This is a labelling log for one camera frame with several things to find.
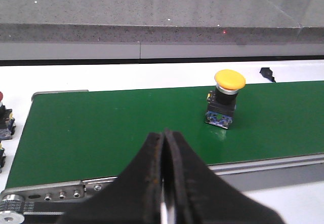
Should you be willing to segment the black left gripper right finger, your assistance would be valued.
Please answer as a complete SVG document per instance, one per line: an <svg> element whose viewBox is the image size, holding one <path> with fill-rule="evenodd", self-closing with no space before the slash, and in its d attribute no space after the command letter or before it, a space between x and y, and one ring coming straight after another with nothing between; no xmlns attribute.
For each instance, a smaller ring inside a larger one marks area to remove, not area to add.
<svg viewBox="0 0 324 224"><path fill-rule="evenodd" d="M217 176L180 132L165 131L164 184L174 223L283 223L280 215Z"/></svg>

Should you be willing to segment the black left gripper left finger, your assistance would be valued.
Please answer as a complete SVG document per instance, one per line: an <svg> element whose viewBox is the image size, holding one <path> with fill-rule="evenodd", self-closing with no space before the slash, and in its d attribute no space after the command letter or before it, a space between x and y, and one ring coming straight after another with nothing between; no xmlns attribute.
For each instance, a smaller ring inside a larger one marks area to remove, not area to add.
<svg viewBox="0 0 324 224"><path fill-rule="evenodd" d="M111 184L68 210L58 223L160 223L163 144L162 134L149 133Z"/></svg>

